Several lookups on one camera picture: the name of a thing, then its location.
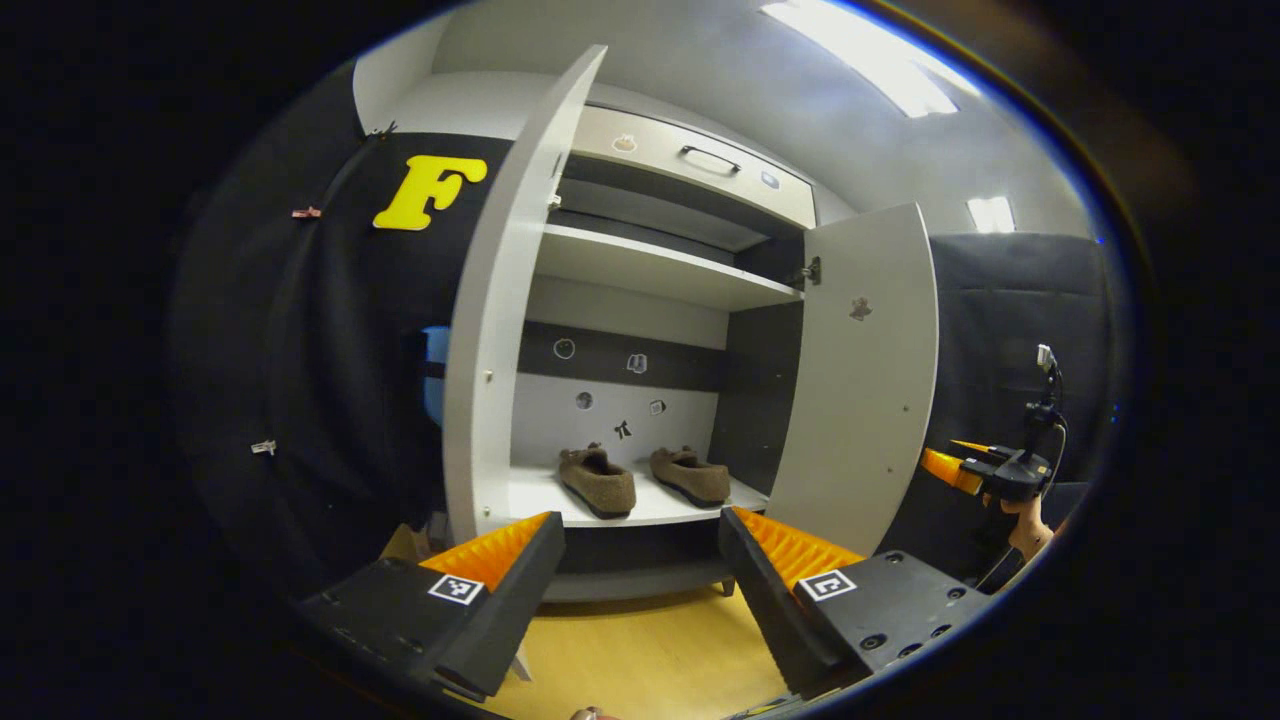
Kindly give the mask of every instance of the slipper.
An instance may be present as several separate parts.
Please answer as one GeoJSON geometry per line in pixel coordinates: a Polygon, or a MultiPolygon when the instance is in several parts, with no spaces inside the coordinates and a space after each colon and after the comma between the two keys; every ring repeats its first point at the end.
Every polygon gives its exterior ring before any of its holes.
{"type": "Polygon", "coordinates": [[[636,506],[631,473],[609,462],[600,443],[561,451],[561,482],[602,520],[623,518],[636,506]]]}
{"type": "Polygon", "coordinates": [[[698,461],[687,445],[678,452],[660,447],[649,456],[649,469],[659,483],[680,491],[698,507],[716,507],[728,500],[728,468],[698,461]]]}

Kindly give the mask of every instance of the ceiling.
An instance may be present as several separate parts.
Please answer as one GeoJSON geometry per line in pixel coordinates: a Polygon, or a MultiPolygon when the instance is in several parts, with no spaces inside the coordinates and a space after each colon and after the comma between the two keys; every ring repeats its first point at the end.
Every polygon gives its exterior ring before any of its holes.
{"type": "Polygon", "coordinates": [[[920,204],[972,232],[970,197],[1005,195],[1019,229],[1084,234],[1070,182],[1021,122],[938,81],[960,109],[910,119],[842,61],[758,12],[768,0],[481,0],[452,13],[431,73],[559,74],[608,45],[596,82],[750,138],[854,210],[920,204]]]}

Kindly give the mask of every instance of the open cabinet door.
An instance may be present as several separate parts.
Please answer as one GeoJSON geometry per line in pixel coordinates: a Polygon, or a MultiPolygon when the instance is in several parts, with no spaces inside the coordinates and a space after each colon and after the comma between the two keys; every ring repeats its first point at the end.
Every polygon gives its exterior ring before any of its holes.
{"type": "Polygon", "coordinates": [[[906,493],[933,406],[933,254],[914,202],[812,229],[805,254],[822,259],[822,277],[805,290],[768,514],[870,556],[906,493]]]}
{"type": "Polygon", "coordinates": [[[591,46],[530,113],[498,170],[462,266],[443,424],[444,486],[458,543],[509,523],[511,411],[525,305],[549,202],[604,51],[591,46]]]}

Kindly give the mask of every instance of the fluorescent light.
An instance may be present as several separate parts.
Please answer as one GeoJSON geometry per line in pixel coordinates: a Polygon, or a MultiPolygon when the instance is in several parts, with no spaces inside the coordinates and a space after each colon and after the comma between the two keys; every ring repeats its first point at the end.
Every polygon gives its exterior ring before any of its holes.
{"type": "Polygon", "coordinates": [[[969,201],[969,214],[978,232],[1014,232],[1014,210],[1007,197],[974,197],[969,201]]]}
{"type": "Polygon", "coordinates": [[[909,118],[955,113],[956,106],[922,70],[970,95],[969,81],[946,64],[881,26],[820,0],[787,0],[760,12],[809,37],[879,88],[909,118]]]}

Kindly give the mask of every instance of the cabinet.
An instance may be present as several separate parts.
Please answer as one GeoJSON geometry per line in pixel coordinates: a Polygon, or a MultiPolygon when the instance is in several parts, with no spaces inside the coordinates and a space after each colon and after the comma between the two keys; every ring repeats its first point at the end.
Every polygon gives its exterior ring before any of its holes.
{"type": "Polygon", "coordinates": [[[781,167],[585,108],[604,54],[589,50],[530,114],[468,250],[444,391],[454,539],[561,511],[570,547],[548,600],[722,579],[719,511],[649,478],[653,450],[689,445],[730,466],[731,503],[872,555],[918,460],[937,370],[919,208],[815,227],[812,188],[781,167]],[[698,214],[719,241],[644,213],[664,208],[676,224],[698,214]],[[814,258],[820,277],[805,282],[814,258]],[[558,482],[558,451],[593,441],[635,475],[627,518],[595,518],[558,482]]]}

